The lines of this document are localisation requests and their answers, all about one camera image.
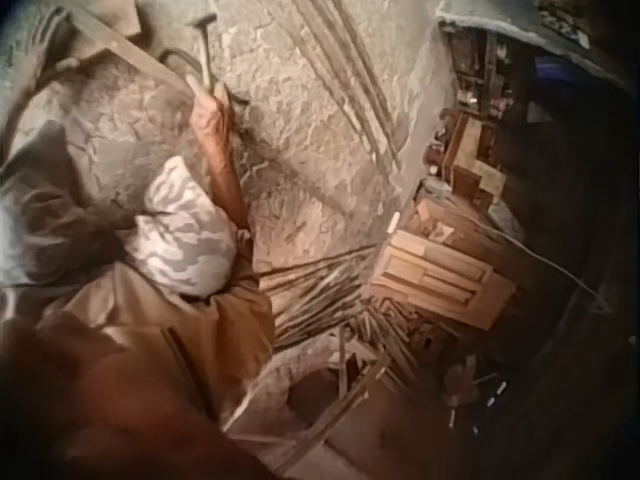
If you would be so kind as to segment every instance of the hammer head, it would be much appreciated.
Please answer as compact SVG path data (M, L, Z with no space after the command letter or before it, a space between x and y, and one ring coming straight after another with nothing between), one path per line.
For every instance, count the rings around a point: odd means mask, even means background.
M189 27L193 27L193 28L207 28L207 25L209 25L210 23L215 22L218 19L218 14L217 13L209 13L208 15L205 15L204 17L200 17L200 18L196 18L195 20L187 23L187 25Z

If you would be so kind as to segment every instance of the hand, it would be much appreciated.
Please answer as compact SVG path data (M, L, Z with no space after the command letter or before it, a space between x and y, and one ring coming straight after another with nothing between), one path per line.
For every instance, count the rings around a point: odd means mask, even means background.
M215 152L228 159L233 107L227 88L222 82L217 82L214 94L210 95L195 77L187 75L186 79L195 95L191 128L200 146L207 152Z
M34 95L63 71L77 66L76 59L67 59L45 72L47 57L56 32L68 17L69 12L56 7L38 20L35 30L27 41L27 54L16 78L15 90L28 96Z

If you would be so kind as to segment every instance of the hammer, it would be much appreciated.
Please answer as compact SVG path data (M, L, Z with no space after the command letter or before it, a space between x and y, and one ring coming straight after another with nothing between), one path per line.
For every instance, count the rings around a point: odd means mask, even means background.
M207 33L207 27L210 23L217 20L218 15L210 13L204 17L198 18L188 24L193 27L198 33L198 46L200 49L200 64L202 67L202 83L208 92L211 92L211 55L209 53L209 34Z

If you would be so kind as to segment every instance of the elderly person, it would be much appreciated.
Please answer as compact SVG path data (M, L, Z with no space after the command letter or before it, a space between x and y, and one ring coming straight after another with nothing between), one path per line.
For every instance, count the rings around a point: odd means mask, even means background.
M65 18L58 8L40 22L0 125L3 478L275 478L219 427L274 331L231 163L229 94L187 78L211 198L174 157L136 227L113 231L84 201L62 126L8 159L20 114L65 67L45 70Z

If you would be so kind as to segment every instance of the rough plaster wall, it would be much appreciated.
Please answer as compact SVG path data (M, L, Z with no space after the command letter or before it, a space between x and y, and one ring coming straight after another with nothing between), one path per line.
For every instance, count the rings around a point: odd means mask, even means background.
M25 2L3 32L3 87L27 29L49 3ZM163 46L196 54L195 36L182 25L218 12L210 28L214 70L251 100L238 112L243 141L236 142L235 160L261 268L384 235L451 98L436 4L138 0L143 28L151 32L144 46L153 54ZM188 99L107 54L39 95L17 143L46 119L62 121L96 201L135 211L171 155L182 154L195 174L202 172L189 113Z

